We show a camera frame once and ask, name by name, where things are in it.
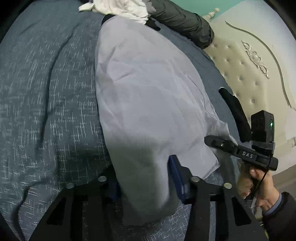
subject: metal rivet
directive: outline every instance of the metal rivet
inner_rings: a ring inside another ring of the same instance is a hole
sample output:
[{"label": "metal rivet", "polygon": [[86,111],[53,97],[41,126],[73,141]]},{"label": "metal rivet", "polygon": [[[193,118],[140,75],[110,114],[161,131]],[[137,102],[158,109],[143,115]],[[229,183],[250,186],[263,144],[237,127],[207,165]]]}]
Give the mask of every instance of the metal rivet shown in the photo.
[{"label": "metal rivet", "polygon": [[231,189],[231,188],[232,188],[231,183],[224,183],[223,186],[224,186],[226,189]]},{"label": "metal rivet", "polygon": [[106,181],[107,181],[107,177],[106,177],[106,176],[100,176],[100,177],[98,178],[98,181],[99,181],[100,183],[106,182]]},{"label": "metal rivet", "polygon": [[192,177],[190,178],[190,180],[191,180],[192,182],[198,183],[198,182],[200,181],[200,178],[197,177],[197,176],[192,176]]},{"label": "metal rivet", "polygon": [[67,183],[67,185],[66,185],[67,189],[71,189],[73,187],[75,187],[74,183]]}]

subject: cream headboard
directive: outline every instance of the cream headboard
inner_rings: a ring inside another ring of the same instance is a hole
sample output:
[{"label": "cream headboard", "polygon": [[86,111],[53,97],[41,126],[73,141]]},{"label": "cream headboard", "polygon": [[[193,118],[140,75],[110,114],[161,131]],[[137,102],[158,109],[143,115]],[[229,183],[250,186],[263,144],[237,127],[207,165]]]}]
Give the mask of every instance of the cream headboard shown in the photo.
[{"label": "cream headboard", "polygon": [[285,123],[288,109],[296,110],[296,103],[281,60],[267,44],[235,23],[223,21],[210,25],[215,38],[205,52],[239,99],[249,123],[251,115],[260,110],[272,113],[275,156],[289,151],[295,146],[296,138],[286,140]]}]

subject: jacket sleeve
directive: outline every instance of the jacket sleeve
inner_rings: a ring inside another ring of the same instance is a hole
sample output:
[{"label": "jacket sleeve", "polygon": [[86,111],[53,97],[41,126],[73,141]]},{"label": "jacket sleeve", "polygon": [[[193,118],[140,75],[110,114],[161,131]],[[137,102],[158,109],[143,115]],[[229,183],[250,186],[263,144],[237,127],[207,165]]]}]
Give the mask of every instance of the jacket sleeve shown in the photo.
[{"label": "jacket sleeve", "polygon": [[287,192],[282,193],[279,206],[263,216],[263,224],[270,241],[296,241],[296,201]]}]

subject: human hand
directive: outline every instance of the human hand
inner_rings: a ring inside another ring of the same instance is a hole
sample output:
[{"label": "human hand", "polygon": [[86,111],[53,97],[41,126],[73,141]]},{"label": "human hand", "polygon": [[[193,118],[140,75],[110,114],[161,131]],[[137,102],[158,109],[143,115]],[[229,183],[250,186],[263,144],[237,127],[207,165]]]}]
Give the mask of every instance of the human hand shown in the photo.
[{"label": "human hand", "polygon": [[[251,192],[253,182],[251,177],[261,180],[264,172],[254,167],[248,168],[244,164],[241,166],[241,175],[238,181],[238,192],[245,199]],[[256,200],[256,206],[261,207],[263,211],[268,211],[276,203],[279,198],[279,192],[274,187],[272,175],[268,172],[259,187]]]}]

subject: headboard trim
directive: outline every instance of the headboard trim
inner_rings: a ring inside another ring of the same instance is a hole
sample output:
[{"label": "headboard trim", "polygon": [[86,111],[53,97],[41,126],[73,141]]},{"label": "headboard trim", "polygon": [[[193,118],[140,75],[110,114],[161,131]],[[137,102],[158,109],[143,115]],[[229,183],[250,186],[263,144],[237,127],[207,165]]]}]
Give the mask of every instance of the headboard trim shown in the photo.
[{"label": "headboard trim", "polygon": [[267,68],[264,66],[264,63],[261,60],[261,57],[257,54],[257,52],[246,42],[242,41],[242,44],[244,46],[244,48],[246,49],[246,53],[248,54],[250,60],[254,63],[254,65],[256,65],[256,67],[260,68],[260,70],[262,71],[262,73],[265,75],[266,78],[269,79],[268,76],[268,70]]}]

